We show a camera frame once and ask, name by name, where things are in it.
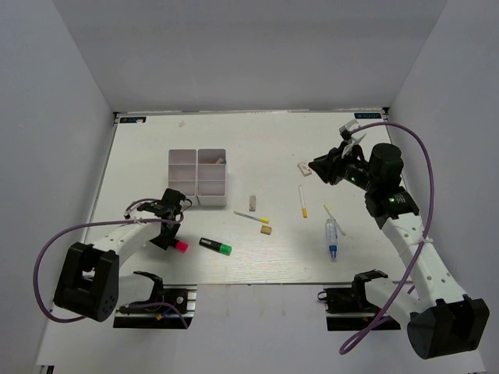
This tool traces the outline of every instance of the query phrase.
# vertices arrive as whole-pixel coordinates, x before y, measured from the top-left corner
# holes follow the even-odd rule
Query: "clear bottle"
[[[331,260],[336,260],[336,251],[338,251],[338,232],[336,229],[336,220],[331,218],[326,221],[326,244],[331,255]]]

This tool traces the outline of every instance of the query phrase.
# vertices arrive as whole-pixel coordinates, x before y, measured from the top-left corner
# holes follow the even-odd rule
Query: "marker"
[[[241,216],[241,217],[249,218],[250,220],[255,220],[255,221],[261,222],[263,224],[268,224],[269,223],[268,218],[251,217],[251,216],[249,216],[247,214],[238,212],[236,210],[234,210],[234,214],[237,214],[238,216]]]
[[[299,192],[299,201],[302,204],[302,214],[303,218],[307,218],[308,215],[306,214],[306,207],[305,207],[305,198],[303,197],[303,187],[302,185],[298,186],[298,192]]]
[[[339,224],[338,220],[336,218],[334,218],[333,216],[333,212],[331,212],[331,208],[327,205],[327,204],[324,204],[324,209],[327,211],[327,214],[329,214],[329,217],[331,217],[332,220],[335,220],[336,221],[336,227],[338,228],[338,230],[342,233],[343,236],[346,236],[346,231],[343,230],[342,226]]]
[[[232,247],[230,245],[222,244],[216,242],[215,240],[201,238],[200,245],[204,248],[213,249],[215,252],[221,253],[222,255],[230,255]]]

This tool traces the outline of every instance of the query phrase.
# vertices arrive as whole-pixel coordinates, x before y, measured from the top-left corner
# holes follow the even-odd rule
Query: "black marker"
[[[216,242],[215,240],[210,240],[206,238],[200,239],[200,245],[202,247],[213,249],[215,252],[219,252],[222,255],[227,255],[227,256],[230,255],[232,251],[232,247],[230,245],[222,244]]]

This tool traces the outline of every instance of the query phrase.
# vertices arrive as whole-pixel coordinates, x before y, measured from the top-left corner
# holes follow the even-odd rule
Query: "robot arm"
[[[173,221],[185,200],[182,193],[167,189],[161,200],[138,206],[134,220]],[[165,222],[124,224],[93,243],[71,245],[55,290],[55,304],[102,322],[117,305],[156,302],[155,295],[163,288],[160,277],[139,271],[120,277],[119,268],[148,241],[164,250],[174,246],[185,251],[185,243],[175,239],[179,227]]]
[[[421,358],[471,351],[478,347],[489,310],[482,299],[471,299],[452,277],[431,240],[423,239],[419,208],[403,187],[401,151],[392,144],[377,144],[369,162],[359,140],[349,128],[340,133],[339,148],[316,158],[309,166],[325,183],[347,180],[366,191],[366,208],[409,267],[418,244],[424,246],[411,278],[419,299],[401,293],[387,314],[406,328],[409,341]],[[360,309],[383,307],[394,294],[387,274],[372,270],[357,274],[352,282],[353,298]]]

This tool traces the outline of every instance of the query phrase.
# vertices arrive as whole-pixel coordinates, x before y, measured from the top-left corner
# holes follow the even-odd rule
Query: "small wooden block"
[[[257,197],[255,195],[251,195],[249,197],[249,201],[249,211],[254,212],[255,210],[257,210]]]
[[[262,229],[260,230],[262,234],[270,235],[272,232],[272,228],[270,226],[262,225]]]

